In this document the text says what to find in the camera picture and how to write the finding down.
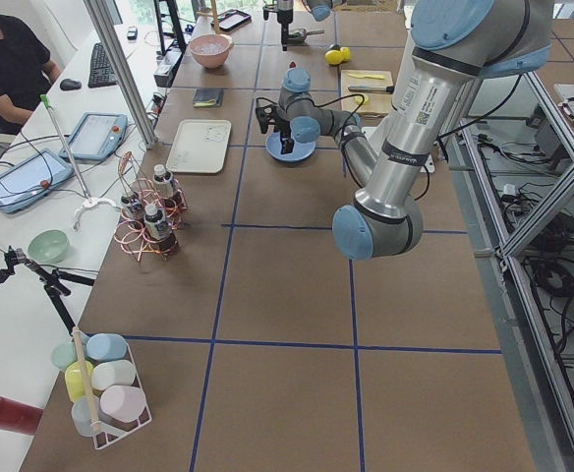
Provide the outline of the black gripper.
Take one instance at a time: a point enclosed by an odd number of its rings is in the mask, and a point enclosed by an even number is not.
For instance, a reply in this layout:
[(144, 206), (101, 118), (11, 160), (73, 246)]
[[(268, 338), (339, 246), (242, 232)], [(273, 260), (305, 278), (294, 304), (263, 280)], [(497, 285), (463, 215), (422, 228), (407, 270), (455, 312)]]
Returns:
[(294, 141), (292, 140), (290, 120), (286, 116), (284, 110), (280, 107), (275, 107), (273, 112), (273, 128), (275, 132), (280, 135), (281, 153), (289, 154), (293, 152)]
[(267, 21), (271, 14), (275, 14), (277, 22), (281, 25), (281, 47), (283, 51), (287, 51), (288, 49), (288, 28), (293, 22), (293, 13), (293, 0), (271, 0), (263, 2), (263, 19)]

